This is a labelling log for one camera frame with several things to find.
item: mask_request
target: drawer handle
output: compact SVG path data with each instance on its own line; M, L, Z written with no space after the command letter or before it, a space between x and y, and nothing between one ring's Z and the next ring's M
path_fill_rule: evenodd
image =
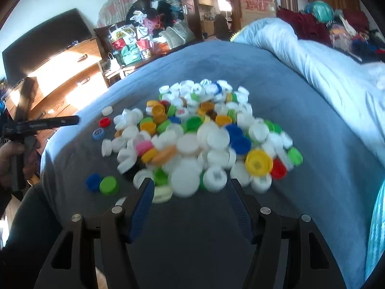
M85 59L87 59L87 57L88 57L88 55L85 54L85 55L79 57L79 59L77 60L77 62L80 63L80 62L84 61Z
M83 79L82 81L79 81L77 83L78 86L84 85L85 83L90 81L90 77L87 77L86 79Z

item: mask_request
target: cardboard box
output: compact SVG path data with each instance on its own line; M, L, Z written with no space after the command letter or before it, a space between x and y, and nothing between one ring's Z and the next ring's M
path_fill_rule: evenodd
M276 17L275 0L241 0L241 27L265 17Z

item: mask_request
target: red bottle cap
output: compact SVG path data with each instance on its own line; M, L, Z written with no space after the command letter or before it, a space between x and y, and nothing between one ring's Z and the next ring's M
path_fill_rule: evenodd
M99 122L101 128L106 128L111 125L111 120L109 118L103 118Z
M287 172L288 171L286 170L285 166L282 164L279 158L273 160L273 169L270 172L273 179L283 179L286 176Z

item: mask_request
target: blue blanket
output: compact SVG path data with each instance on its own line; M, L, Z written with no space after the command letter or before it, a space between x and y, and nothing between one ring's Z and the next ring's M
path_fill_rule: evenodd
M134 192L132 181L117 172L116 157L101 157L94 141L101 110L111 117L124 108L144 109L157 89L185 79L225 79L250 91L254 115L280 124L302 152L304 163L274 181L260 204L278 214L309 214L328 242L347 288L364 282L370 220L385 171L339 115L308 83L268 51L254 46L211 41L187 47L146 65L113 85L81 110L81 124L63 127L49 140L42 158L42 182L58 220L74 213L98 215ZM112 139L114 128L107 130ZM115 196L88 192L84 181L94 172L114 175ZM153 205L142 236L128 248L141 288L241 288L254 247L241 235L225 190L173 197Z

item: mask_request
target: person's hand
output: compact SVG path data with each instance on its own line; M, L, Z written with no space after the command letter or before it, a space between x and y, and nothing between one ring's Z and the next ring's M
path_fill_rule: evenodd
M24 152L25 146L21 143L12 141L7 142L0 147L0 186L9 188L12 186L12 178L9 173L10 158L14 155L20 155ZM36 154L32 154L28 158L24 158L23 174L26 180L31 179L35 172Z

